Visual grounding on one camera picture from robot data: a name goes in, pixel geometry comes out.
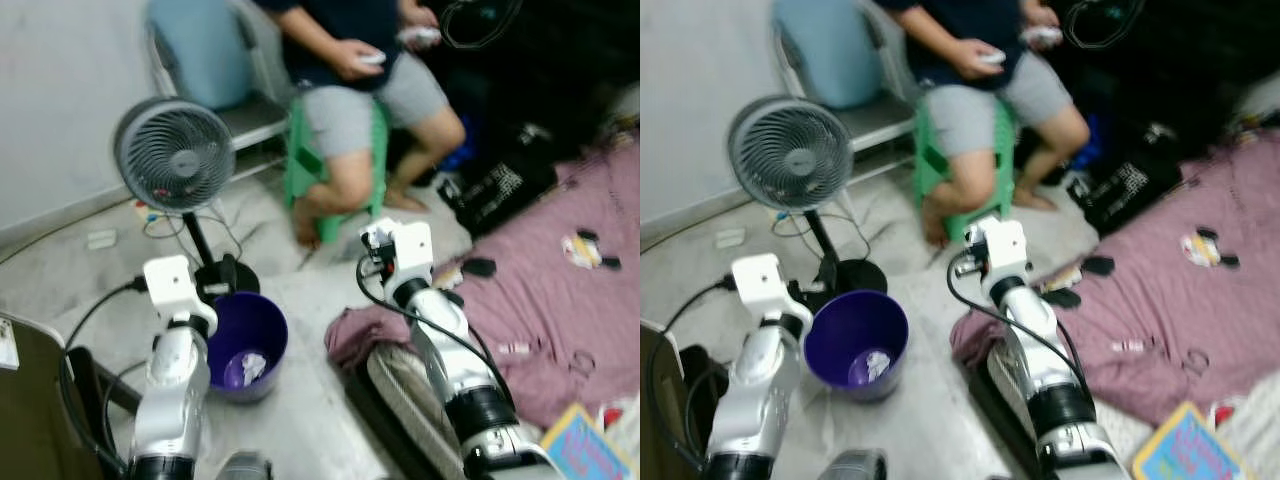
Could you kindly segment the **person's right hand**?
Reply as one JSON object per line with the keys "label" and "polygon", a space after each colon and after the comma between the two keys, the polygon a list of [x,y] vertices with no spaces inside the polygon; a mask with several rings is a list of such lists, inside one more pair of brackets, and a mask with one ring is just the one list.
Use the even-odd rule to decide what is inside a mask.
{"label": "person's right hand", "polygon": [[358,40],[338,40],[329,52],[329,63],[343,81],[361,81],[383,73],[383,52]]}
{"label": "person's right hand", "polygon": [[1004,72],[1004,51],[979,40],[964,38],[955,44],[951,63],[966,79],[980,79]]}

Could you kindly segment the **person's left hand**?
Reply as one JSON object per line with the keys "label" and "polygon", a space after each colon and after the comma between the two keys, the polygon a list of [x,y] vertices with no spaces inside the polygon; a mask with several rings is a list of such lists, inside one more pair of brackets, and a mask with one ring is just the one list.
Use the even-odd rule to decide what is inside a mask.
{"label": "person's left hand", "polygon": [[1061,44],[1062,31],[1057,14],[1038,3],[1025,3],[1021,6],[1025,20],[1023,41],[1033,49],[1051,49]]}
{"label": "person's left hand", "polygon": [[439,20],[430,8],[416,1],[402,1],[399,13],[403,26],[398,38],[406,47],[431,49],[442,41]]}

